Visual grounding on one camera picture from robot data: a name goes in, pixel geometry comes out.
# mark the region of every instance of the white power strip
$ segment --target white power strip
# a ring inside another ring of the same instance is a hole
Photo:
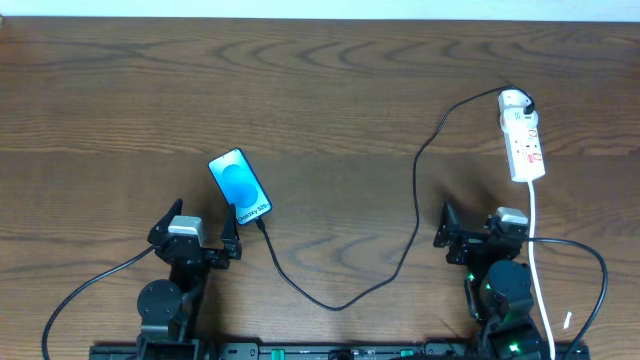
[[[506,90],[498,96],[500,106],[500,127],[504,131],[504,140],[507,145],[507,157],[509,159],[509,170],[511,180],[516,182],[526,182],[529,186],[530,223],[529,237],[535,235],[536,224],[536,198],[533,188],[533,180],[545,174],[544,162],[542,161],[542,149],[540,148],[540,138],[538,136],[538,113],[534,110],[530,114],[525,114],[525,108],[531,104],[531,99],[519,90]],[[549,344],[549,357],[555,360],[556,348],[551,332],[551,324],[544,306],[538,270],[535,262],[535,243],[528,244],[529,267],[531,268],[531,279],[536,293],[540,317],[547,335]]]
[[[538,137],[538,113],[525,114],[531,100],[518,90],[506,90],[498,96],[500,127],[504,131],[511,180],[528,182],[544,175],[542,149]]]

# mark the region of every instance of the power strip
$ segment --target power strip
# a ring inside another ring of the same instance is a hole
[[[518,90],[506,90],[498,96],[500,127],[507,144],[511,180],[528,182],[545,174],[538,136],[538,113],[525,114],[531,100]]]

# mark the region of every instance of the wooden table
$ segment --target wooden table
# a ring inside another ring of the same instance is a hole
[[[38,358],[53,309],[142,251],[176,198],[219,246],[226,204],[207,162],[238,146],[274,203],[266,222],[285,271],[322,301],[344,303],[393,272],[414,226],[413,156],[443,112],[512,82],[540,114],[538,233],[584,242],[608,261],[609,294],[586,336],[593,359],[637,359],[639,80],[640,26],[631,24],[7,19],[0,358]],[[242,227],[243,258],[212,274],[200,331],[265,342],[476,332],[465,269],[446,264],[432,239],[444,199],[472,225],[498,206],[528,208],[526,186],[509,178],[497,112],[493,96],[457,110],[420,159],[422,225],[391,285],[324,311],[280,279],[258,229]],[[570,340],[595,303],[600,269],[577,249],[538,249],[554,334]],[[148,256],[85,291],[55,323],[52,357],[133,341],[138,293],[168,269]]]

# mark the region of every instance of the white cable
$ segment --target white cable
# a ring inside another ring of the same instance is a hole
[[[527,181],[529,185],[529,206],[531,208],[529,214],[529,237],[535,237],[536,228],[536,195],[533,190],[533,181]],[[544,331],[547,334],[547,342],[549,343],[549,356],[551,360],[556,358],[556,344],[553,341],[553,334],[551,333],[551,325],[549,324],[549,318],[547,317],[547,310],[544,307],[544,301],[542,299],[542,289],[540,289],[540,280],[538,280],[538,270],[536,269],[535,261],[535,243],[529,241],[529,267],[531,267],[531,278],[533,279],[533,288],[536,292],[536,299],[538,302],[538,308],[540,309],[540,317],[542,317],[542,324],[544,325]]]

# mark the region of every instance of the phone screen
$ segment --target phone screen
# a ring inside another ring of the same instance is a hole
[[[212,160],[209,170],[229,204],[236,206],[238,224],[245,225],[268,213],[271,202],[240,149]]]

